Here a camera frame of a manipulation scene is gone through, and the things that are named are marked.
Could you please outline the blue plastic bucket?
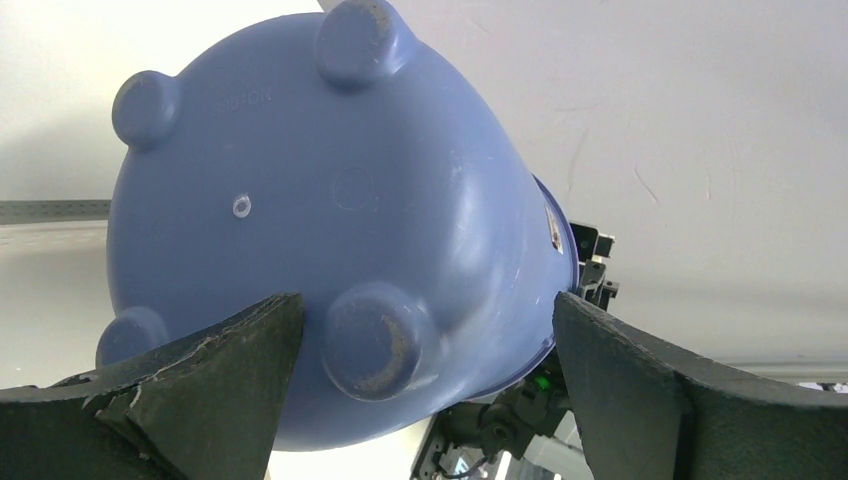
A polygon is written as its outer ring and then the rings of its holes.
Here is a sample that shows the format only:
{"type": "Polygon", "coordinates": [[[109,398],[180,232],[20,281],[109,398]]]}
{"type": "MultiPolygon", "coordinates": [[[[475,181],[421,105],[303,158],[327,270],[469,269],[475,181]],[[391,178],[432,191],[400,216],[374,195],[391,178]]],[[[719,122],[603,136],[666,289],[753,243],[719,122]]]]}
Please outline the blue plastic bucket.
{"type": "Polygon", "coordinates": [[[125,81],[98,365],[280,292],[305,309],[275,440],[325,450],[496,393],[551,352],[568,221],[385,1],[291,14],[125,81]]]}

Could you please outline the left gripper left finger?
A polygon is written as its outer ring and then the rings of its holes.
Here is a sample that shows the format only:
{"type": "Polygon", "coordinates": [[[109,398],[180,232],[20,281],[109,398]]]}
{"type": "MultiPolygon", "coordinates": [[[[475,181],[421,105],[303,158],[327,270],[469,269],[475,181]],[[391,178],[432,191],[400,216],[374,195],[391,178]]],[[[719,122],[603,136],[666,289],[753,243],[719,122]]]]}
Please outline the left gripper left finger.
{"type": "Polygon", "coordinates": [[[261,479],[301,346],[277,294],[145,354],[1,393],[5,479],[261,479]]]}

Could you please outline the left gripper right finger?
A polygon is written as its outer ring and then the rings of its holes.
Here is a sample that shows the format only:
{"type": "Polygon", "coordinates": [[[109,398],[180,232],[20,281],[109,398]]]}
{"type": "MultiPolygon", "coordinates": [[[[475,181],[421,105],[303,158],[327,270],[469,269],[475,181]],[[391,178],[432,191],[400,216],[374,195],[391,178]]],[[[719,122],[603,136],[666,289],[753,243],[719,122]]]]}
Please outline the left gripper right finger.
{"type": "Polygon", "coordinates": [[[595,478],[846,477],[845,395],[729,367],[571,293],[552,322],[595,478]]]}

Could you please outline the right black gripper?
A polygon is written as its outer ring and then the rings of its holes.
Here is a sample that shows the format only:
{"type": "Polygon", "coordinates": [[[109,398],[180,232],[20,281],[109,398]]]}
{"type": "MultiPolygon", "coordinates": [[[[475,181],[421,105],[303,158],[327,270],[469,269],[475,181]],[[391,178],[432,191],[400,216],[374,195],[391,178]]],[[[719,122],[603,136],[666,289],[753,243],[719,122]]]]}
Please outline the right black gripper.
{"type": "Polygon", "coordinates": [[[435,415],[411,468],[414,479],[485,479],[507,472],[507,454],[525,467],[519,479],[588,479],[576,422],[555,351],[495,396],[435,415]]]}

